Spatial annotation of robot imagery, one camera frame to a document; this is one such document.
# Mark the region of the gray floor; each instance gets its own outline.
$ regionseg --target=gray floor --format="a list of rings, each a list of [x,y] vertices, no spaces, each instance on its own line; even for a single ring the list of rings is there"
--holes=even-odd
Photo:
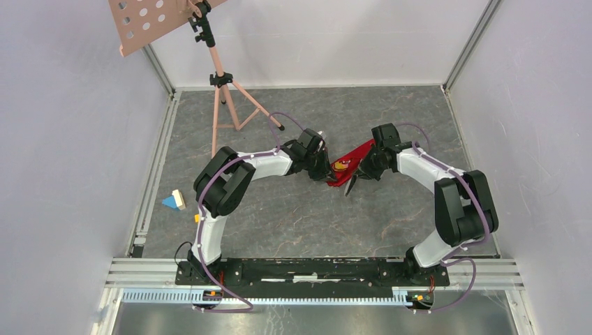
[[[459,134],[439,87],[356,87],[269,89],[251,94],[269,111],[288,112],[301,123],[327,134],[333,161],[371,138],[370,129],[389,122],[410,121],[425,128],[431,153],[467,169]],[[240,119],[254,107],[233,92]],[[194,179],[210,159],[211,91],[184,92],[179,102],[144,256],[171,258],[183,241],[195,239],[197,213]],[[282,142],[300,131],[288,120]],[[220,123],[230,124],[221,109]],[[402,140],[419,140],[410,127],[400,127]],[[274,146],[267,119],[260,114],[240,132],[219,131],[219,147],[263,151]],[[161,205],[175,189],[187,209]],[[306,173],[253,182],[241,205],[228,219],[222,239],[224,257],[399,256],[434,229],[431,193],[400,174],[386,172],[381,181],[358,181],[345,198],[342,188],[312,182]],[[472,255],[496,253],[493,241]]]
[[[457,299],[436,292],[436,306]],[[113,334],[517,334],[504,292],[472,292],[458,306],[413,315],[398,306],[257,306],[202,314],[177,304],[122,304]]]

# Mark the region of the tripod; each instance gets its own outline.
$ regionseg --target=tripod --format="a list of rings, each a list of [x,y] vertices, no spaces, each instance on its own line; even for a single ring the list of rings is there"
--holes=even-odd
[[[234,127],[237,131],[241,130],[252,118],[254,118],[259,111],[263,114],[269,116],[269,112],[263,108],[255,98],[251,96],[242,86],[234,80],[230,73],[224,72],[224,68],[222,67],[222,63],[220,62],[220,56],[218,55],[218,51],[216,50],[216,42],[214,40],[214,35],[212,33],[212,29],[209,26],[209,22],[207,20],[207,14],[212,9],[211,6],[207,3],[207,1],[197,2],[195,5],[198,7],[198,12],[201,12],[201,16],[193,13],[193,16],[189,18],[189,24],[193,29],[193,32],[198,33],[195,37],[196,42],[204,41],[209,49],[209,54],[212,56],[212,61],[214,62],[214,67],[216,69],[216,75],[209,75],[209,84],[214,86],[214,124],[212,126],[212,158],[216,154],[216,138],[218,137],[218,128],[232,128]],[[235,108],[235,104],[232,101],[232,96],[230,96],[230,90],[228,88],[228,84],[232,84],[236,87],[239,92],[244,95],[247,99],[249,99],[256,107],[255,111],[251,113],[242,123],[239,122],[239,117],[237,116],[237,111]],[[219,105],[222,103],[223,105],[228,104],[228,109],[230,111],[230,116],[232,117],[233,124],[218,124],[218,110]],[[277,121],[274,117],[271,117],[273,123],[279,128],[279,130],[283,131],[284,127],[279,121]]]

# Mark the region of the black mounting plate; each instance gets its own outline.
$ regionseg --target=black mounting plate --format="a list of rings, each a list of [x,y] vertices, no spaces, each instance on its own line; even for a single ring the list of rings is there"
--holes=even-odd
[[[397,258],[228,258],[219,262],[223,284],[249,298],[392,297],[392,287],[449,286],[446,268],[405,276]],[[314,282],[311,278],[333,281]],[[189,262],[179,263],[176,285],[209,285]]]

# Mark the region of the blue triangle block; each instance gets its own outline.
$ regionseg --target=blue triangle block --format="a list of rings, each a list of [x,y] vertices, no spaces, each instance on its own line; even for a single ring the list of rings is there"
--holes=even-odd
[[[166,199],[163,200],[163,204],[165,206],[169,206],[172,209],[176,209],[177,211],[179,211],[179,207],[177,207],[177,203],[175,202],[175,197],[173,197],[172,195]]]

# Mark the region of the black cable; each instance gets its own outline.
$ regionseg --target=black cable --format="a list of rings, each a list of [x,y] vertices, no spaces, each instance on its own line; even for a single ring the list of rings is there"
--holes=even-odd
[[[177,254],[179,253],[179,250],[181,250],[181,248],[187,243],[189,243],[191,245],[191,248],[193,248],[193,243],[191,243],[190,241],[185,241],[185,242],[181,243],[179,248],[177,248],[177,251],[175,251],[174,259],[175,259],[175,264],[177,265],[177,267],[179,267],[179,263],[177,262]]]

